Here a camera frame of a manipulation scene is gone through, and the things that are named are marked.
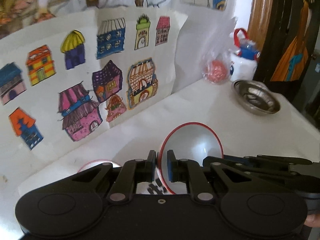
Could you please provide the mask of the person's hand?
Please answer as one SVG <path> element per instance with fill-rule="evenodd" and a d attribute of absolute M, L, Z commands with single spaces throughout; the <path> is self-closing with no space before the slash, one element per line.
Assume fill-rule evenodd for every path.
<path fill-rule="evenodd" d="M 311 228 L 320 228 L 320 214 L 311 214 L 308 215 L 304 225 Z"/>

